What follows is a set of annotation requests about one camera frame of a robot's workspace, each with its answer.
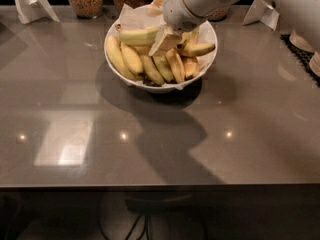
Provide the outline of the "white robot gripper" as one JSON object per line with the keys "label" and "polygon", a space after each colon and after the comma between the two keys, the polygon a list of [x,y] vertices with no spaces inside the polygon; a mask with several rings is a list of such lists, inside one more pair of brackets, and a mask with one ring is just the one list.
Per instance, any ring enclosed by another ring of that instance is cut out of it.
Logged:
{"label": "white robot gripper", "polygon": [[160,26],[149,55],[165,55],[182,40],[182,34],[177,31],[190,32],[204,23],[214,10],[238,1],[240,0],[153,0],[147,6],[147,15],[156,17],[163,10],[163,18],[168,25]]}

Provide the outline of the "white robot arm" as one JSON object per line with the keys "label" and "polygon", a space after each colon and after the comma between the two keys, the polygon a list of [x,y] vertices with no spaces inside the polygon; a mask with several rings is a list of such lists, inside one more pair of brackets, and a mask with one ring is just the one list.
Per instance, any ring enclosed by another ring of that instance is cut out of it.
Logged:
{"label": "white robot arm", "polygon": [[[164,54],[175,46],[165,29],[178,36],[204,23],[216,9],[240,0],[163,0],[164,24],[157,33],[149,54]],[[273,6],[285,21],[300,33],[311,46],[320,49],[320,0],[263,0]]]}

